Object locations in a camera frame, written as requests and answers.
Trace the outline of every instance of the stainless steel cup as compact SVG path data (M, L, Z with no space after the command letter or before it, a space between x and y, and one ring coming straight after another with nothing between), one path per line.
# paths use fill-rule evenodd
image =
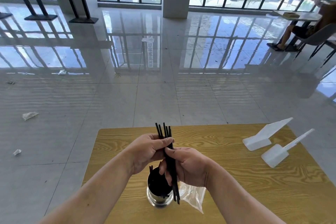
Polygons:
M150 190L150 187L151 187L150 183L159 183L160 186L162 186L164 188L167 188L167 186L169 187L166 179L164 178L164 175L162 175L161 177L159 177L158 175L159 175L159 167L154 168L149 173L149 175L147 177L146 193L147 193L148 201L150 202L150 204L152 206L157 207L157 208L163 208L163 207L166 207L167 205L169 205L170 202L173 200L173 190L171 188L170 192L168 192L165 189L165 191L168 192L168 193L163 193L165 196L162 196L162 193L161 193L161 195L154 194Z

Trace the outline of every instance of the person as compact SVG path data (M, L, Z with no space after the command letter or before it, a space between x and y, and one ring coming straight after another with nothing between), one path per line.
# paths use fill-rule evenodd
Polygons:
M160 174L165 174L167 182L171 183L163 151L176 160L176 172L181 181L207 188L228 224L284 223L215 161L193 148L169 149L167 146L171 142L174 142L171 137L159 139L158 135L152 134L138 137L73 196L46 215L40 224L104 223L129 178L150 162L162 160Z
M288 41L291 33L297 35L300 38L306 39L319 31L320 29L324 28L330 23L336 23L336 4L333 2L331 4L323 3L322 0L312 0L317 7L320 7L320 14L322 14L322 17L320 20L312 27L300 27L300 26L294 26L289 25L286 28L285 33L283 34L283 37L281 39L281 43L278 44L276 47L278 48L277 51L284 51L285 50L285 44Z

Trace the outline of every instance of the chair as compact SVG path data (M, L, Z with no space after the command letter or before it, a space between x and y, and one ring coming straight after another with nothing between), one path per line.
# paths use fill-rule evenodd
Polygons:
M325 41L328 40L328 38L331 37L335 33L336 33L336 23L330 23L308 38L300 38L298 36L295 36L296 38L301 40L300 44L302 44L295 58L299 56L299 54L302 52L302 49L305 47L305 45L309 44L309 45L316 46L315 50L309 57L309 60L310 60L322 48L322 46L325 44Z

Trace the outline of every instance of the yellow table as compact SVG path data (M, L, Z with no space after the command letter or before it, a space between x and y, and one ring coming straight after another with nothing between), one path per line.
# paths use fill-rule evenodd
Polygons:
M258 201L287 223L336 223L336 188L311 155L299 143L274 169L261 154L271 145L249 151L242 143L265 124L227 124L171 127L175 146L193 147L224 167ZM84 176L86 183L105 163L142 134L156 128L105 128L98 132ZM288 126L273 137L272 143L284 146L295 135ZM201 214L188 203L172 202L156 209L146 197L149 168L129 180L106 223L224 223L208 191Z

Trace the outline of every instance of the glossy floor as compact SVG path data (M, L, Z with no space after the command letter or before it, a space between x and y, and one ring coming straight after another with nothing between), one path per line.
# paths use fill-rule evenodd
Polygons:
M294 117L296 135L317 130L303 144L336 183L336 56L321 67L328 47L311 60L309 47L270 51L287 21L100 9L84 25L47 9L58 18L1 8L14 16L0 22L0 223L34 223L74 193L100 128Z

